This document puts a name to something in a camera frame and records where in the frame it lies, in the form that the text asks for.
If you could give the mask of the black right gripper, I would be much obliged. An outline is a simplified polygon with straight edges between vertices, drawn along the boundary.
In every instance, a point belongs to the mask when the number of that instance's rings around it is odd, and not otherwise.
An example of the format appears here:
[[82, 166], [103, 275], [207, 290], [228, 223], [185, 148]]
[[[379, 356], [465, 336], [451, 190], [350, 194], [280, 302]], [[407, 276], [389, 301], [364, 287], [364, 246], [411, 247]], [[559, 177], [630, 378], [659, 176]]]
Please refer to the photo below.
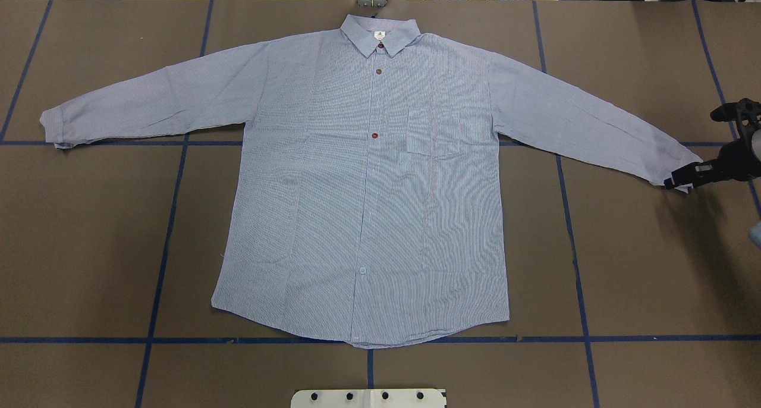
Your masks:
[[663, 181], [663, 188], [666, 190], [688, 190], [688, 186], [698, 188], [699, 186], [724, 182], [725, 180], [728, 180], [728, 173], [725, 166], [720, 162], [691, 162], [684, 172], [672, 172]]

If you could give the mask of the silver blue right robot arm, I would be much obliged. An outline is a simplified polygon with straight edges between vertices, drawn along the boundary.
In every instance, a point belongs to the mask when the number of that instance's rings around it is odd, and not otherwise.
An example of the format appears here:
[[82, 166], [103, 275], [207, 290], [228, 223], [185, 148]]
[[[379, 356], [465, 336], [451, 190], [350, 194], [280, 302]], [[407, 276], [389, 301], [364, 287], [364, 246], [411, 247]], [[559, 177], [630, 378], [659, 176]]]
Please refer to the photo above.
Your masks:
[[698, 188], [725, 181], [747, 182], [760, 176], [759, 129], [740, 134], [733, 142], [720, 148], [710, 161], [690, 162], [671, 173], [663, 181], [665, 189]]

